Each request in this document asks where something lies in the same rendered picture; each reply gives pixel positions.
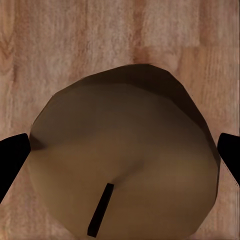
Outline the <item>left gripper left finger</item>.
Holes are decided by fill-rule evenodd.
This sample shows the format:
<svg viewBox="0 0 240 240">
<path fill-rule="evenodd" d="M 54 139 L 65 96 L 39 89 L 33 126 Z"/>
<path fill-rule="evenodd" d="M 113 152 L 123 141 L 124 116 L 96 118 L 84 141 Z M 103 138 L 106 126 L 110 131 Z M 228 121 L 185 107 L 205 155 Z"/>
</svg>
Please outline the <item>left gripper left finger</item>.
<svg viewBox="0 0 240 240">
<path fill-rule="evenodd" d="M 0 204 L 30 152 L 26 133 L 0 141 Z"/>
</svg>

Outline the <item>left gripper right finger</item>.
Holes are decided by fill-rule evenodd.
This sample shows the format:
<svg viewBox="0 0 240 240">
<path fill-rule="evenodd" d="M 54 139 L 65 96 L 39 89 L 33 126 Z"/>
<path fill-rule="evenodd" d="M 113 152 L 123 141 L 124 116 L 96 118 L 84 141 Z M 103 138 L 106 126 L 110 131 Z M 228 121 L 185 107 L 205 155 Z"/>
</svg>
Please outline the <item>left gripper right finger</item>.
<svg viewBox="0 0 240 240">
<path fill-rule="evenodd" d="M 240 186 L 240 137 L 221 133 L 217 150 Z"/>
</svg>

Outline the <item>pillar candle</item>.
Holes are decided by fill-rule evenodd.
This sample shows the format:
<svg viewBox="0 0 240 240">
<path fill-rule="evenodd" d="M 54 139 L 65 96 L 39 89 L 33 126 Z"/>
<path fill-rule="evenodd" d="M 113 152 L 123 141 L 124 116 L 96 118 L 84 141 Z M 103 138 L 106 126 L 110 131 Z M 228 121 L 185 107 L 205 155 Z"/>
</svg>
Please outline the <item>pillar candle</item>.
<svg viewBox="0 0 240 240">
<path fill-rule="evenodd" d="M 129 64 L 56 92 L 30 129 L 32 187 L 83 240 L 184 240 L 218 196 L 221 156 L 167 70 Z"/>
</svg>

